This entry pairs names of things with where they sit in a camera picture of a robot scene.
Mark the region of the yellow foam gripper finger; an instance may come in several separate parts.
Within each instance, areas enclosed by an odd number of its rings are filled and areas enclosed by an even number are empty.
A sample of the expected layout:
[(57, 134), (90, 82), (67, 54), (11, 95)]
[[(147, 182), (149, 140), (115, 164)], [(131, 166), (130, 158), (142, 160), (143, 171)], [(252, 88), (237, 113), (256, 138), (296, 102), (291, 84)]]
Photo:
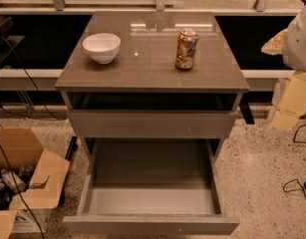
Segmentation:
[(281, 55), (286, 34), (286, 29), (277, 33), (273, 38), (271, 38), (262, 46), (261, 52), (271, 56)]
[(288, 133), (306, 114), (306, 72), (296, 71), (289, 79), (280, 79), (274, 88), (266, 132), (279, 137)]

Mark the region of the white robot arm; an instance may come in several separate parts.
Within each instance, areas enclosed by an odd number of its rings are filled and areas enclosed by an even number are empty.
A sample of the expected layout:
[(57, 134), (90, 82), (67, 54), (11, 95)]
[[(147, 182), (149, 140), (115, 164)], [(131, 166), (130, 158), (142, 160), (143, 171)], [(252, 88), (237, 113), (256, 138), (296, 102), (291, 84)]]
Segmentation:
[(294, 70), (274, 90), (267, 132), (279, 136), (290, 131), (306, 114), (306, 4), (288, 27), (261, 48), (267, 55), (281, 55), (283, 63)]

